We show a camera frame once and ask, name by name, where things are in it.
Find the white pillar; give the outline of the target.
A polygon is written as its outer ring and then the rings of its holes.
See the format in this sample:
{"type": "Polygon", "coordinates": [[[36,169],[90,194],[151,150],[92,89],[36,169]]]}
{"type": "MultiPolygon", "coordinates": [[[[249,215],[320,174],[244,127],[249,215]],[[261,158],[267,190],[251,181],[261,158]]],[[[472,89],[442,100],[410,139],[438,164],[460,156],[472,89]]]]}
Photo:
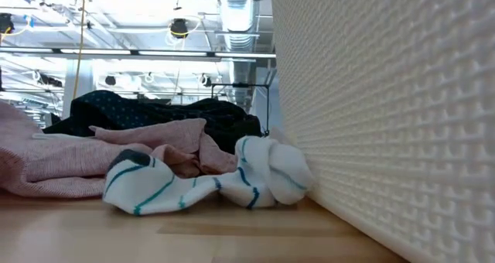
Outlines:
{"type": "Polygon", "coordinates": [[[68,60],[66,65],[62,119],[70,116],[70,104],[73,99],[93,91],[96,87],[92,60],[68,60]]]}

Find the silver ventilation duct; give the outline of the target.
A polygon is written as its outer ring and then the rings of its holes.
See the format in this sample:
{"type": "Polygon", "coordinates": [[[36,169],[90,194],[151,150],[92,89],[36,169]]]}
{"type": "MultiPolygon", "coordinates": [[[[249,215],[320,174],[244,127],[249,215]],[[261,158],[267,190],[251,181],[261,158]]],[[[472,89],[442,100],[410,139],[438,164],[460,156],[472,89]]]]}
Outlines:
{"type": "MultiPolygon", "coordinates": [[[[255,37],[253,0],[220,0],[220,18],[227,52],[250,53],[254,49],[255,37]]],[[[254,62],[230,62],[230,82],[232,84],[253,84],[255,82],[254,62]]]]}

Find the pink shirt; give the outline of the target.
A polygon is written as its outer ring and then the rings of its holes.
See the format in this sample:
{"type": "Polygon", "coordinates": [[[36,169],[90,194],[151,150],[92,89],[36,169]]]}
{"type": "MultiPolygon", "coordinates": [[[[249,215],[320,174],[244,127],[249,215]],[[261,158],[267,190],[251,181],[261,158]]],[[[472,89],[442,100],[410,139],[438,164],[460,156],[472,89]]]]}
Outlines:
{"type": "Polygon", "coordinates": [[[100,196],[111,163],[126,149],[150,155],[181,178],[233,172],[237,158],[220,149],[201,118],[95,135],[44,135],[20,110],[0,101],[0,190],[19,196],[100,196]]]}

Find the navy dotted garment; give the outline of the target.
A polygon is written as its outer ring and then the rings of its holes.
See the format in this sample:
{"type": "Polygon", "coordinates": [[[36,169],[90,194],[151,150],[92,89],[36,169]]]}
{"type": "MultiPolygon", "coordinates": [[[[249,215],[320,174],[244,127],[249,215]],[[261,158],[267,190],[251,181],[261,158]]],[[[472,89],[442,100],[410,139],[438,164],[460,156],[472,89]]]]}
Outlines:
{"type": "Polygon", "coordinates": [[[91,137],[91,126],[125,130],[188,118],[200,118],[198,111],[175,105],[143,103],[111,91],[92,91],[70,103],[70,116],[43,129],[45,134],[91,137]]]}

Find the white striped sock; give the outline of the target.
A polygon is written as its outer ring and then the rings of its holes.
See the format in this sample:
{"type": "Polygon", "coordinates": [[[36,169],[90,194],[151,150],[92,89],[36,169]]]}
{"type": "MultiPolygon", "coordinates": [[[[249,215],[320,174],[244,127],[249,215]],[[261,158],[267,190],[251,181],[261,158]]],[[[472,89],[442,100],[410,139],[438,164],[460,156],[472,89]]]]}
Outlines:
{"type": "Polygon", "coordinates": [[[305,156],[272,138],[245,136],[235,145],[237,166],[214,179],[216,189],[246,209],[292,205],[314,183],[305,156]]]}
{"type": "Polygon", "coordinates": [[[126,149],[108,170],[102,200],[126,213],[144,216],[184,210],[221,190],[223,175],[181,178],[164,162],[126,149]]]}

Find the black background metal frame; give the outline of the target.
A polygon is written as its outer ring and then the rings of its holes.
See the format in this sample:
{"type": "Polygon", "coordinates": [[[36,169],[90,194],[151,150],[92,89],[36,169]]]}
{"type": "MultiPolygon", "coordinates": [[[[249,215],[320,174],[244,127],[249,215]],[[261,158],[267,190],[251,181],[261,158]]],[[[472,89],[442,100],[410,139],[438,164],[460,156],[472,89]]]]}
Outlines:
{"type": "Polygon", "coordinates": [[[216,86],[221,87],[232,87],[232,88],[252,88],[252,87],[262,87],[266,91],[266,122],[263,129],[264,137],[268,137],[270,135],[269,122],[270,122],[270,112],[271,112],[271,104],[270,104],[270,86],[267,84],[248,84],[248,83],[212,83],[210,88],[210,97],[213,98],[214,88],[216,86]]]}

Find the white basket with socks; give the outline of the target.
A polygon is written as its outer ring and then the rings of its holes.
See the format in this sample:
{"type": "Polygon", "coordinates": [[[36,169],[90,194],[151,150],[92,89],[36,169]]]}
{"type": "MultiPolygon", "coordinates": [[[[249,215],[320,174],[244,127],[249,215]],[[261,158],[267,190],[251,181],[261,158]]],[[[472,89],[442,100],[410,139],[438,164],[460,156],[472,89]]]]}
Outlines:
{"type": "Polygon", "coordinates": [[[415,263],[495,263],[495,0],[272,0],[310,196],[415,263]]]}

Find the long ceiling light bar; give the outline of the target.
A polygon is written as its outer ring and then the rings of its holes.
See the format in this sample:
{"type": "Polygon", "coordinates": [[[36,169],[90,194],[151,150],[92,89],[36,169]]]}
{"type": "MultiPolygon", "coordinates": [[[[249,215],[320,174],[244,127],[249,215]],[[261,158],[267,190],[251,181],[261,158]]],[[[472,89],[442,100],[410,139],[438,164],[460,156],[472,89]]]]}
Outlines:
{"type": "Polygon", "coordinates": [[[29,47],[0,47],[0,53],[42,56],[95,56],[95,57],[126,57],[126,56],[160,56],[160,57],[189,57],[189,58],[246,58],[246,59],[275,59],[275,53],[235,53],[235,52],[200,52],[184,50],[110,50],[110,49],[50,49],[29,47]]]}

